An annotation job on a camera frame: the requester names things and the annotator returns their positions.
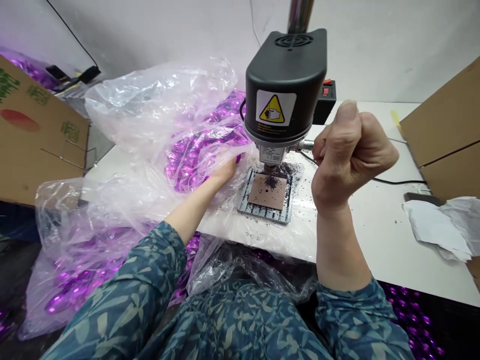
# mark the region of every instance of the cardboard box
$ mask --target cardboard box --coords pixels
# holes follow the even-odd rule
[[[35,205],[40,184],[82,177],[89,122],[0,56],[0,200]]]
[[[480,57],[401,122],[431,192],[480,197]]]

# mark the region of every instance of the brown workpiece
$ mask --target brown workpiece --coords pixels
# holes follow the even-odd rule
[[[256,173],[251,185],[248,202],[276,210],[284,208],[287,179]]]

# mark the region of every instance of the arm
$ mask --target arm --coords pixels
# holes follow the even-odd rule
[[[327,288],[349,291],[368,285],[372,275],[355,235],[348,203],[316,216],[316,271]]]
[[[349,197],[392,167],[398,153],[377,119],[345,101],[315,139],[316,320],[335,358],[413,359],[408,336],[372,278],[355,234]]]
[[[185,271],[185,245],[235,167],[235,159],[221,167],[152,229],[115,276],[88,298],[42,359],[133,359],[159,325]]]
[[[235,174],[237,161],[238,159],[233,158],[214,172],[188,199],[165,218],[164,221],[169,223],[180,235],[183,244],[188,244],[214,196]]]

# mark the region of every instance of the teal leaf-print shirt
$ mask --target teal leaf-print shirt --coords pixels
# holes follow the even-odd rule
[[[351,292],[318,284],[316,323],[326,345],[285,295],[247,279],[187,298],[156,331],[186,261],[177,232],[160,223],[42,359],[413,359],[375,279]]]

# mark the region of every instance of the white table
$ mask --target white table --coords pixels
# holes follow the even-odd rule
[[[327,124],[333,121],[339,105],[340,102],[337,102]],[[398,163],[380,175],[380,179],[392,182],[422,180],[391,114],[395,111],[401,120],[418,105],[358,103],[360,111],[369,111],[377,116],[400,153]],[[323,128],[312,126],[307,138],[314,139]],[[115,173],[129,174],[132,172],[129,159],[128,154],[115,146],[85,177],[105,181]],[[316,211],[311,200],[310,184],[317,168],[297,153],[288,154],[286,161],[304,166],[289,225],[282,226],[240,214],[232,209],[237,201],[233,198],[230,206],[210,209],[198,231],[314,262]],[[466,265],[444,260],[435,248],[420,244],[414,238],[409,220],[402,210],[403,195],[421,188],[426,189],[426,186],[371,181],[350,198],[353,223],[368,265],[378,280],[480,307],[480,294]]]

